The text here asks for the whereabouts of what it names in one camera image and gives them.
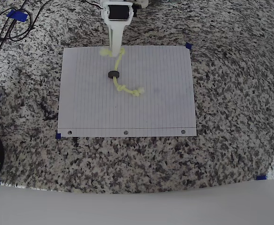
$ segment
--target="black metal part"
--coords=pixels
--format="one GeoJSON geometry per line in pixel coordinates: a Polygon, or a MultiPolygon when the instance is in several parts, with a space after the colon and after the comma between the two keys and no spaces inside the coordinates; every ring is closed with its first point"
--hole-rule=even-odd
{"type": "Polygon", "coordinates": [[[109,5],[110,20],[128,20],[129,6],[109,5]]]}
{"type": "Polygon", "coordinates": [[[109,73],[108,73],[108,77],[110,78],[110,79],[113,79],[113,77],[116,77],[116,78],[119,78],[119,72],[118,71],[115,71],[115,70],[112,70],[112,71],[110,71],[109,73]]]}
{"type": "Polygon", "coordinates": [[[132,8],[133,8],[133,12],[134,12],[133,17],[137,17],[137,9],[140,9],[141,6],[140,6],[140,5],[133,4],[133,5],[132,5],[132,8]]]}

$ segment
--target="black roller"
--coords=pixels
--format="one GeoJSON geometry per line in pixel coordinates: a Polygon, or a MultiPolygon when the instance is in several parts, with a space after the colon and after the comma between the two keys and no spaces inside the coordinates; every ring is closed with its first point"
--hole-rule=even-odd
{"type": "Polygon", "coordinates": [[[110,5],[110,20],[128,20],[129,18],[129,7],[128,6],[117,6],[110,5]]]}

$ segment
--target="black cable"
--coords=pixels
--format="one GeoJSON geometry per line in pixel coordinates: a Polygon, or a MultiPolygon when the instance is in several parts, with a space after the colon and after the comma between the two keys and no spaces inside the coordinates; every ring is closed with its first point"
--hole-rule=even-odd
{"type": "MultiPolygon", "coordinates": [[[[5,36],[2,37],[2,35],[3,35],[3,33],[4,33],[4,30],[6,29],[7,23],[8,23],[8,21],[11,19],[10,17],[11,17],[12,15],[10,15],[10,17],[7,18],[5,24],[4,24],[4,26],[3,26],[3,28],[1,29],[1,32],[0,32],[0,50],[1,50],[2,46],[4,45],[4,43],[5,43],[7,40],[11,40],[11,41],[13,41],[13,42],[17,42],[17,41],[21,41],[21,40],[25,39],[25,38],[28,36],[28,34],[30,33],[30,31],[31,31],[32,29],[34,29],[34,25],[35,25],[35,23],[36,23],[36,21],[37,21],[39,15],[40,15],[41,11],[44,9],[44,7],[45,7],[48,3],[50,3],[52,0],[48,0],[46,3],[43,4],[43,6],[42,6],[42,7],[40,8],[40,10],[38,11],[37,16],[36,16],[36,18],[35,18],[34,21],[33,21],[33,19],[32,19],[31,13],[30,13],[29,11],[27,11],[26,9],[24,9],[24,6],[25,6],[25,4],[27,3],[27,1],[28,1],[28,0],[25,0],[25,1],[23,2],[23,4],[21,5],[20,9],[15,9],[15,8],[11,7],[11,8],[8,8],[7,10],[5,10],[5,11],[3,11],[3,12],[0,13],[0,16],[1,16],[1,15],[3,15],[4,13],[6,13],[7,11],[9,11],[9,10],[14,10],[14,12],[12,13],[12,15],[13,15],[14,13],[16,13],[16,12],[23,12],[23,13],[28,14],[28,16],[29,16],[29,26],[28,26],[28,28],[27,28],[23,33],[11,37],[11,31],[13,30],[13,28],[14,28],[14,26],[16,25],[16,22],[17,22],[16,19],[13,19],[12,23],[10,24],[10,26],[9,26],[9,28],[8,28],[8,30],[7,30],[7,32],[6,32],[6,34],[5,34],[5,36]]],[[[82,2],[84,2],[84,3],[86,2],[86,3],[90,4],[90,5],[93,5],[93,6],[96,6],[96,7],[100,8],[100,9],[103,9],[103,8],[102,8],[99,4],[97,4],[97,3],[89,2],[89,1],[86,1],[86,0],[82,0],[82,2]]]]}

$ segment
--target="knot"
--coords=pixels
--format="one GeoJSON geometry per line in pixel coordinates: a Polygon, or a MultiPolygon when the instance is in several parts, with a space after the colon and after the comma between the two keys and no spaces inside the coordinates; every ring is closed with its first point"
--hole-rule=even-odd
{"type": "Polygon", "coordinates": [[[124,54],[125,54],[124,48],[121,48],[121,49],[120,49],[119,54],[120,54],[120,55],[124,55],[124,54]]]}
{"type": "Polygon", "coordinates": [[[126,85],[119,85],[118,87],[117,87],[117,90],[118,91],[122,91],[122,90],[124,90],[126,88],[126,85]]]}
{"type": "Polygon", "coordinates": [[[133,90],[132,91],[132,95],[134,97],[139,97],[141,94],[143,94],[145,92],[145,89],[144,88],[138,88],[138,90],[133,90]]]}

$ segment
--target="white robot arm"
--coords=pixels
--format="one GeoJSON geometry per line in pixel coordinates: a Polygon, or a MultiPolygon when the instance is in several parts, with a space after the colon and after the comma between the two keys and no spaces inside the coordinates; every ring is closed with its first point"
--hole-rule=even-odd
{"type": "MultiPolygon", "coordinates": [[[[137,1],[141,8],[148,6],[148,0],[137,1]]],[[[109,29],[109,43],[112,56],[119,54],[125,26],[130,25],[134,12],[133,3],[121,0],[102,0],[101,17],[109,29]]]]}

